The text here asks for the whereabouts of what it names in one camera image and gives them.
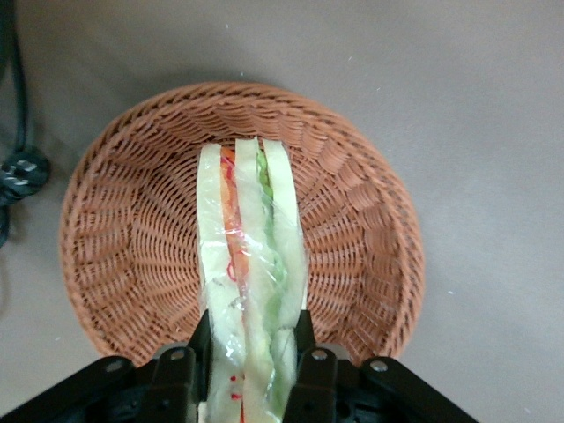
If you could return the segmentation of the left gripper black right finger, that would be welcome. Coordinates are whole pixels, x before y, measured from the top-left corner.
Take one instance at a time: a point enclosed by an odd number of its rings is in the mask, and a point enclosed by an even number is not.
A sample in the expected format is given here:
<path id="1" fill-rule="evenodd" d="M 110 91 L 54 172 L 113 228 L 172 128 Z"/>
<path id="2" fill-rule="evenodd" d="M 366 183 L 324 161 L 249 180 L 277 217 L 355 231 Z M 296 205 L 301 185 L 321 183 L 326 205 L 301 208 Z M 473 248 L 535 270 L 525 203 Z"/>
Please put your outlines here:
<path id="1" fill-rule="evenodd" d="M 311 314 L 307 310 L 301 311 L 294 335 L 299 362 L 284 422 L 335 422 L 337 356 L 316 343 Z"/>

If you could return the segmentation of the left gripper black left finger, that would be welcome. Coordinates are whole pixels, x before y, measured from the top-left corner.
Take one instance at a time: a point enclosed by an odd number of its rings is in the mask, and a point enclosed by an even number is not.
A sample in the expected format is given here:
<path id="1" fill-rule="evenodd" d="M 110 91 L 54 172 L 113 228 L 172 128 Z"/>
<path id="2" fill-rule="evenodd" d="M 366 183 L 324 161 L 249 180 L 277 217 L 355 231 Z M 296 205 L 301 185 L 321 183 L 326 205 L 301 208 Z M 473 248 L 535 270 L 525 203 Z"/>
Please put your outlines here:
<path id="1" fill-rule="evenodd" d="M 166 349 L 156 362 L 145 395 L 146 422 L 198 422 L 198 407 L 208 397 L 212 331 L 204 312 L 185 346 Z"/>

